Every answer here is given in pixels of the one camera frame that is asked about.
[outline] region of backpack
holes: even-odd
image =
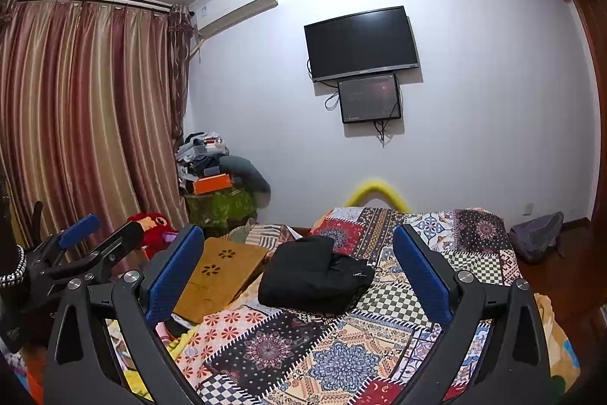
[[[558,242],[558,234],[563,226],[563,212],[545,215],[515,225],[508,232],[512,247],[530,265],[538,264],[546,256],[548,247],[556,246],[561,257],[562,246]]]

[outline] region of bed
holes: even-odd
[[[392,232],[412,225],[454,269],[482,282],[510,285],[520,272],[500,217],[483,209],[405,214],[381,208],[335,208],[312,234],[335,239],[335,251],[364,258],[374,282],[341,316],[265,307],[259,280],[226,310],[206,316],[176,363],[207,403],[389,404],[439,337],[392,251]],[[255,226],[246,242],[269,254],[296,238],[284,226]],[[491,322],[480,322],[447,397],[465,390]]]

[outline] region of white wall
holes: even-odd
[[[596,88],[568,0],[278,0],[192,60],[186,132],[216,130],[272,186],[263,222],[311,226],[370,178],[414,211],[483,206],[506,220],[587,214]],[[421,62],[400,74],[404,120],[382,148],[370,125],[324,109],[303,26],[404,5]]]

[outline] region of black television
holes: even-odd
[[[403,6],[304,27],[313,81],[419,66]]]

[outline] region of television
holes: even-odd
[[[312,81],[419,66],[403,6],[304,27]]]
[[[342,122],[366,123],[401,118],[398,80],[394,74],[338,81]]]

